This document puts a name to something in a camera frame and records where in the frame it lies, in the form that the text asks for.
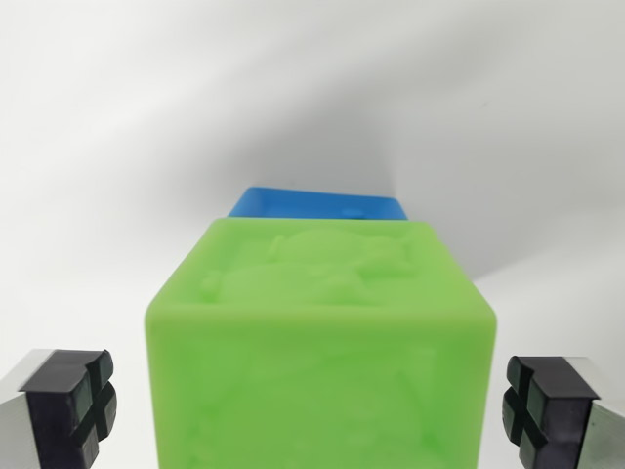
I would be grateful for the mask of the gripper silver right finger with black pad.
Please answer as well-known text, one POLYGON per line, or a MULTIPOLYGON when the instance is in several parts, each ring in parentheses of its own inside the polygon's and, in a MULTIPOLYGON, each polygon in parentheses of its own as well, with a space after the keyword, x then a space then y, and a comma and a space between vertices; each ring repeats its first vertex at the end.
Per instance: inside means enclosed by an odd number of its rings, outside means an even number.
POLYGON ((513 356, 502 402, 527 469, 622 468, 624 387, 582 357, 513 356))

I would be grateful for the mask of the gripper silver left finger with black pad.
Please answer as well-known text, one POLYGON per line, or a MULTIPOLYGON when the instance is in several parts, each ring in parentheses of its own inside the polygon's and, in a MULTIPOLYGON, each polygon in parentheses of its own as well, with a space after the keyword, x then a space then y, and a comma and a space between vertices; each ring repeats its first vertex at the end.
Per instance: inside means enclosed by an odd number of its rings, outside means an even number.
POLYGON ((1 378, 1 466, 93 466, 113 427, 109 351, 34 349, 1 378))

